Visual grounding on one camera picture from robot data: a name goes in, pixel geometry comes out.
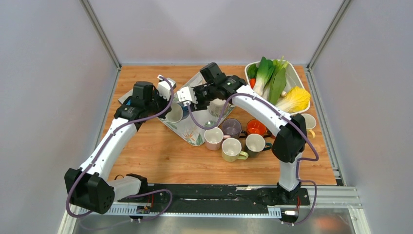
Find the pink faceted mug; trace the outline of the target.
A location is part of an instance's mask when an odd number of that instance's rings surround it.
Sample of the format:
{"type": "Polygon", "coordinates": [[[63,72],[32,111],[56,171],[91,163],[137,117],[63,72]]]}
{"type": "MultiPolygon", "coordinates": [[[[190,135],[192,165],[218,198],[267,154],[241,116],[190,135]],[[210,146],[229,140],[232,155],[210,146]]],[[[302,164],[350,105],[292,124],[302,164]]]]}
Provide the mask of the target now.
{"type": "Polygon", "coordinates": [[[231,138],[231,136],[225,135],[219,127],[215,127],[204,132],[206,147],[212,151],[219,150],[222,142],[228,138],[231,138]]]}

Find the dark green faceted mug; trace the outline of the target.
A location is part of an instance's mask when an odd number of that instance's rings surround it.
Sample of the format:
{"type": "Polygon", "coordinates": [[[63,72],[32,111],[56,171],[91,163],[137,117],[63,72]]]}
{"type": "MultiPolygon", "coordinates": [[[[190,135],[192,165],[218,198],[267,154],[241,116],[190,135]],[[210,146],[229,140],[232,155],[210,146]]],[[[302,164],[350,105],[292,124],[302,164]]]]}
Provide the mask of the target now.
{"type": "Polygon", "coordinates": [[[264,137],[259,134],[250,134],[245,139],[245,152],[248,153],[248,158],[257,157],[262,151],[270,150],[272,144],[266,142],[264,137]]]}

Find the dark blue faceted mug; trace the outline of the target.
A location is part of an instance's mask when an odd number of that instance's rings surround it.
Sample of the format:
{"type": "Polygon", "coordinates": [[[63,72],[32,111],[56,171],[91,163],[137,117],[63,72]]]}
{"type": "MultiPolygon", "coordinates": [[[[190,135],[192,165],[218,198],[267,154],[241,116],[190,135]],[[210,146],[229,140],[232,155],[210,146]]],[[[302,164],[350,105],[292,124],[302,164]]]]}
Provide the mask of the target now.
{"type": "Polygon", "coordinates": [[[171,105],[171,111],[166,114],[166,121],[170,123],[178,123],[185,120],[189,116],[189,110],[187,106],[182,103],[173,102],[171,105]]]}

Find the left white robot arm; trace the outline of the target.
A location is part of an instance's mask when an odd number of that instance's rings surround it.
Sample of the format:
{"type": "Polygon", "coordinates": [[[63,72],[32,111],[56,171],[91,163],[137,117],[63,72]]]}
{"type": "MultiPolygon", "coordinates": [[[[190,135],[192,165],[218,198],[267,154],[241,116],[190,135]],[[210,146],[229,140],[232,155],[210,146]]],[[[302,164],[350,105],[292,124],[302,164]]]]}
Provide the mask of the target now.
{"type": "Polygon", "coordinates": [[[138,81],[116,110],[109,130],[93,153],[78,169],[70,168],[64,176],[67,189],[66,211],[72,216],[70,205],[87,209],[89,213],[106,213],[112,204],[131,196],[137,202],[149,196],[147,180],[136,174],[110,181],[110,171],[129,140],[141,125],[152,118],[165,118],[171,111],[176,82],[159,76],[154,86],[151,82],[138,81]]]}

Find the purple mug black handle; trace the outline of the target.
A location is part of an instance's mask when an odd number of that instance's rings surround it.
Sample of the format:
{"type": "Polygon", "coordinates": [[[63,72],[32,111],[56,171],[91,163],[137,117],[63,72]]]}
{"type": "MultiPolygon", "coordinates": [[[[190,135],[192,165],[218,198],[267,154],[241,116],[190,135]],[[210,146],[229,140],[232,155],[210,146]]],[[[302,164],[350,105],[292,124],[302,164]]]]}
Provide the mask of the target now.
{"type": "Polygon", "coordinates": [[[246,138],[248,133],[242,129],[241,123],[234,118],[227,118],[222,123],[222,131],[225,135],[229,135],[232,138],[246,138]]]}

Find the lime green faceted mug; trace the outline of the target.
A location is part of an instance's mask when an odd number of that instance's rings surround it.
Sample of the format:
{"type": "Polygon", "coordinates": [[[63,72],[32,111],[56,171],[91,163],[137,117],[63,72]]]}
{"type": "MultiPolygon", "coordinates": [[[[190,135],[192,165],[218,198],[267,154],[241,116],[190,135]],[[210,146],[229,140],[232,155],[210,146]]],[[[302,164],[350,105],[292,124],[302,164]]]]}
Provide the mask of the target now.
{"type": "Polygon", "coordinates": [[[225,161],[246,160],[248,157],[249,154],[242,150],[242,144],[238,139],[228,138],[222,142],[222,158],[225,161]]]}

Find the pale yellow mug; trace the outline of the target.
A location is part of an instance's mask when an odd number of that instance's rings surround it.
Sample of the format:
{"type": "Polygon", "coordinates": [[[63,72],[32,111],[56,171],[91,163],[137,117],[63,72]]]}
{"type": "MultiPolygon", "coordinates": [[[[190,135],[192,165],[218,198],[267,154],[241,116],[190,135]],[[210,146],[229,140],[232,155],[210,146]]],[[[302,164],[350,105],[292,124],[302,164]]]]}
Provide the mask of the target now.
{"type": "Polygon", "coordinates": [[[315,117],[310,115],[310,114],[307,114],[307,113],[302,114],[302,116],[305,119],[306,130],[307,130],[307,133],[309,134],[308,135],[309,138],[314,139],[316,137],[316,133],[314,132],[314,128],[317,125],[315,117]]]}

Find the orange mug black handle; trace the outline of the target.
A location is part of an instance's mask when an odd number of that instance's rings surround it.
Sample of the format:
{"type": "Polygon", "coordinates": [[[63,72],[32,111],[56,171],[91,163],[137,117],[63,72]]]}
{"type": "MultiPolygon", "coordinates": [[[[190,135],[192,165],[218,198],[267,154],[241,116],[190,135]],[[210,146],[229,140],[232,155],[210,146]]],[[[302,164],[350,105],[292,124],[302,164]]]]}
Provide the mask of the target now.
{"type": "Polygon", "coordinates": [[[246,125],[248,134],[259,134],[264,136],[267,133],[267,128],[257,119],[250,120],[246,125]]]}

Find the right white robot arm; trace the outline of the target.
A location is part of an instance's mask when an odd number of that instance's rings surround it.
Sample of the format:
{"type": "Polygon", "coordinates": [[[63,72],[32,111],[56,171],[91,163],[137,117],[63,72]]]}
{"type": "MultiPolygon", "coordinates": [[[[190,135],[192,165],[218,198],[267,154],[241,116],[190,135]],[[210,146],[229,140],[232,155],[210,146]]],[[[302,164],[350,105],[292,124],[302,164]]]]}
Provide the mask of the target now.
{"type": "Polygon", "coordinates": [[[302,156],[307,135],[305,121],[301,115],[291,115],[277,109],[269,101],[259,96],[245,79],[236,75],[227,76],[217,63],[211,62],[200,69],[205,83],[188,88],[189,96],[184,97],[184,88],[178,92],[181,102],[189,103],[189,111],[204,110],[215,99],[221,99],[251,114],[275,136],[271,151],[280,161],[278,186],[279,200],[292,203],[298,196],[301,182],[298,178],[298,163],[302,156]]]}

